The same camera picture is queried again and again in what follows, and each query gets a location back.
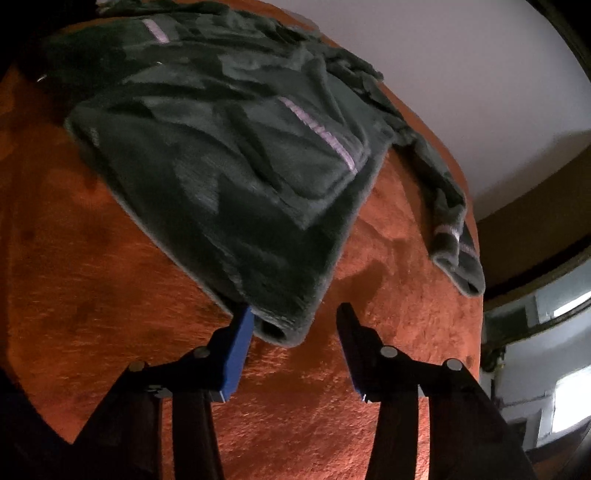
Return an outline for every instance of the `screw head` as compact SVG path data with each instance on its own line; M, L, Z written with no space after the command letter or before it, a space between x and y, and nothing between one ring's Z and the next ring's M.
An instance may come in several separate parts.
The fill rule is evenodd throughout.
M394 358L396 355L398 355L398 350L396 350L393 346L386 345L379 350L379 353L386 358Z
M195 358L207 358L210 352L206 346L198 346L195 350L193 350L193 356Z
M454 372L459 372L464 366L457 358L450 358L445 364L449 370L453 370Z
M131 362L128 365L127 370L129 370L130 372L141 372L145 366L146 366L146 362L142 362L141 360L136 360L134 362Z

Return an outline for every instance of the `dark green fleece jacket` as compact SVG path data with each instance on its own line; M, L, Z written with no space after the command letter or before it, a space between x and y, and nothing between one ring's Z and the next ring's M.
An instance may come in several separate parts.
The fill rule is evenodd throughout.
M102 15L123 18L42 43L40 84L139 226L227 311L250 304L260 337L304 339L393 145L426 186L433 261L483 293L461 189L367 62L213 2Z

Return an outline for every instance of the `metal pivot bolt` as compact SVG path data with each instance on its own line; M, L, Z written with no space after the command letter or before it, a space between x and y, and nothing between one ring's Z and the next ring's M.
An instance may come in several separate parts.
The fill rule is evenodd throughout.
M386 345L379 350L379 353L386 358L394 358L396 355L398 355L398 350L396 350L393 346Z
M454 372L459 372L464 366L457 358L450 358L445 364L449 370L453 370Z

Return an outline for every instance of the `white wall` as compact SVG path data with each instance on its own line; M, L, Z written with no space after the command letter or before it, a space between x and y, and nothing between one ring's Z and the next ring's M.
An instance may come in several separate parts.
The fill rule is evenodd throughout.
M591 83L525 0L268 0L370 61L447 145L482 218L591 142Z

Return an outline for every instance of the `jacket pocket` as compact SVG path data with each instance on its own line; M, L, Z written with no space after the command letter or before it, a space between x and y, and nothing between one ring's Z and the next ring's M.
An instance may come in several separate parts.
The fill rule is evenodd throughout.
M275 96L228 105L242 154L301 228L321 216L363 168L368 149L302 99Z

